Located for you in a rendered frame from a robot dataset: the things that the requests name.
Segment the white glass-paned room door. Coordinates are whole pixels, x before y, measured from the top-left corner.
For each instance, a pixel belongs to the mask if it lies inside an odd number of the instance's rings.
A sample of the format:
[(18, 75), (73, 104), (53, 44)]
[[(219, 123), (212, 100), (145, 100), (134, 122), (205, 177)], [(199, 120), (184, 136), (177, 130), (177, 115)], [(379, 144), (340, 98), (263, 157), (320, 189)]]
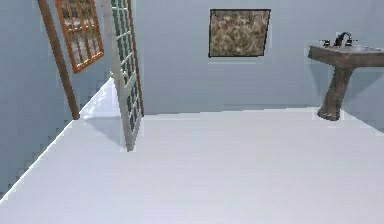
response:
[(111, 44), (111, 76), (117, 93), (124, 143), (133, 151), (144, 117), (132, 0), (103, 0), (106, 34)]

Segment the brown mottled framed picture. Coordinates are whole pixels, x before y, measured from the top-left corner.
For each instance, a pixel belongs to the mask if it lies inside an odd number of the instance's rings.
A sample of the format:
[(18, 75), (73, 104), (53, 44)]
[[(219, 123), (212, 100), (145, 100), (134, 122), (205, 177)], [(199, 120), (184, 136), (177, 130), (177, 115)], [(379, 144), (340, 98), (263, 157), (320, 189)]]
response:
[(265, 54), (270, 9), (211, 9), (208, 57)]

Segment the orange framed window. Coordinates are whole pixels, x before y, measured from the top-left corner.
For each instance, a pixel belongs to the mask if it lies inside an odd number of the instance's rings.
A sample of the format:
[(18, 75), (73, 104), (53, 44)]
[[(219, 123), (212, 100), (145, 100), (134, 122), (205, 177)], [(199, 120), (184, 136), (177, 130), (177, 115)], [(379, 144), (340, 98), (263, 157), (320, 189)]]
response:
[(55, 0), (75, 74), (104, 56), (95, 0)]

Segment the black sink faucet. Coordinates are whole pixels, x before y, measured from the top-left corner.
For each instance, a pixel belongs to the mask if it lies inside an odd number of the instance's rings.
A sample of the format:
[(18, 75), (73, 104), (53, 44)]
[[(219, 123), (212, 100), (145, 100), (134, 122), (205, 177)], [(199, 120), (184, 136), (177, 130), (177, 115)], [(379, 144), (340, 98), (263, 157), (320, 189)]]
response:
[(331, 43), (330, 40), (323, 40), (323, 46), (351, 46), (353, 42), (354, 40), (352, 39), (352, 34), (350, 32), (342, 32), (336, 37), (334, 43)]

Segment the brown pedestal sink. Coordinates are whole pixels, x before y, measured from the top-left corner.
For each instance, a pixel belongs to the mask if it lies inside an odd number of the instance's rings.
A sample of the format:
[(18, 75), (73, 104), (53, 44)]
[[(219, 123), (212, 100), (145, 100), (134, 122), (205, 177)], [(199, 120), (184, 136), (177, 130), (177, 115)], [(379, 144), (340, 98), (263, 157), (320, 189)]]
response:
[(317, 115), (337, 121), (349, 80), (357, 68), (384, 67), (384, 49), (368, 46), (311, 46), (308, 58), (334, 67), (332, 80)]

